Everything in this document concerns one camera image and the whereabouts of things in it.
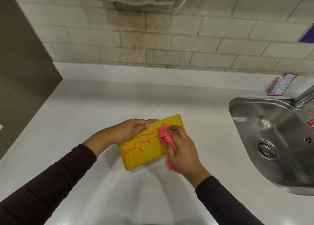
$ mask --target drain strainer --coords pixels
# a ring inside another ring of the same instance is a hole
[[[278,158],[278,153],[273,144],[265,140],[257,140],[255,142],[255,147],[257,152],[268,160],[276,160]]]

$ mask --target backsplash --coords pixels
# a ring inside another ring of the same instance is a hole
[[[314,75],[314,0],[17,1],[57,62]]]

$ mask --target sink basin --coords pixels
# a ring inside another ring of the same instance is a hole
[[[293,194],[314,195],[314,105],[296,110],[288,101],[235,98],[229,111],[258,171]]]

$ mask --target pink cloth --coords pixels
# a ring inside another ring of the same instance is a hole
[[[170,126],[167,124],[163,124],[159,130],[159,138],[161,140],[161,143],[165,146],[166,148],[166,156],[167,156],[167,165],[169,167],[169,170],[173,170],[174,172],[177,172],[179,174],[181,174],[169,161],[168,159],[168,152],[167,152],[167,146],[166,146],[166,140],[167,142],[169,142],[173,148],[175,149],[175,152],[178,150],[175,143],[172,140],[172,137],[170,136],[169,133],[165,132],[164,129],[170,129]]]

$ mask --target dark sleeve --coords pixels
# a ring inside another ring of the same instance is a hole
[[[214,176],[203,180],[195,191],[219,225],[263,225]]]
[[[0,224],[44,224],[96,159],[84,145],[73,148],[0,202]]]

